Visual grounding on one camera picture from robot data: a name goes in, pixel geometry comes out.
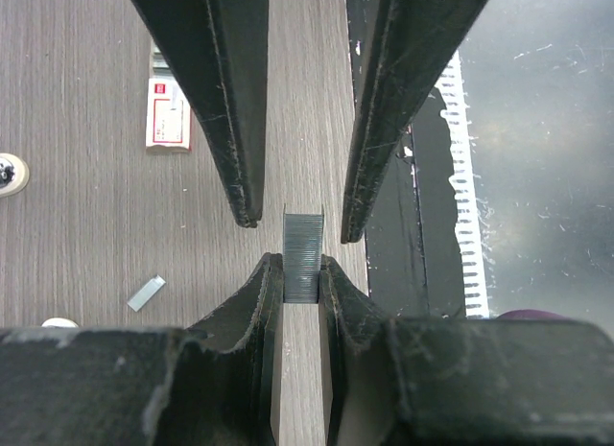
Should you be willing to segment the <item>grey staple strip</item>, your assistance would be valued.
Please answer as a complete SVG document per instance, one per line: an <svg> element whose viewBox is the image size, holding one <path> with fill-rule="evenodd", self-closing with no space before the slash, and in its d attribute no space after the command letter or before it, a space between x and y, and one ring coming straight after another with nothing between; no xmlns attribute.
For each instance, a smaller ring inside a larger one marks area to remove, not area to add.
<svg viewBox="0 0 614 446"><path fill-rule="evenodd" d="M283 218L284 302L319 301L324 214L285 213Z"/></svg>
<svg viewBox="0 0 614 446"><path fill-rule="evenodd" d="M139 312L165 285L166 280L160 275L155 275L130 297L129 308L134 312Z"/></svg>

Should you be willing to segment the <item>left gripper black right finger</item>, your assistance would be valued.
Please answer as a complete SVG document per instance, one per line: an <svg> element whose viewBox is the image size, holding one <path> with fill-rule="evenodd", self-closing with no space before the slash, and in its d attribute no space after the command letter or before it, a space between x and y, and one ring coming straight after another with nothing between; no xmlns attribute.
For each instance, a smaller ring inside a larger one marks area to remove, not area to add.
<svg viewBox="0 0 614 446"><path fill-rule="evenodd" d="M330 445L609 445L613 343L569 319L393 317L321 260Z"/></svg>

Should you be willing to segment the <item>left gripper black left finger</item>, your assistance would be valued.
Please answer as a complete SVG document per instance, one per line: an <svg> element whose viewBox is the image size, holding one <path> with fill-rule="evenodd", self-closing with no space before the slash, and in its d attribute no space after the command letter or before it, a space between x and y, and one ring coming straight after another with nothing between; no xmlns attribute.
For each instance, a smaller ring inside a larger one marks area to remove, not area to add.
<svg viewBox="0 0 614 446"><path fill-rule="evenodd" d="M5 328L5 445L273 445L282 259L192 326Z"/></svg>

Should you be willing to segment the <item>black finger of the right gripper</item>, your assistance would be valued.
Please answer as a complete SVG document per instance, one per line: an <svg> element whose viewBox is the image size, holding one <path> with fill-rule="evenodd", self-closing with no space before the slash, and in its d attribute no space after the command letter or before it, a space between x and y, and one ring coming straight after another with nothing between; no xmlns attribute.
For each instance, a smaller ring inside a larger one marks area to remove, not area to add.
<svg viewBox="0 0 614 446"><path fill-rule="evenodd" d="M206 136L235 222L265 189L269 0L130 0Z"/></svg>
<svg viewBox="0 0 614 446"><path fill-rule="evenodd" d="M355 117L341 241L361 240L387 167L489 0L345 0Z"/></svg>

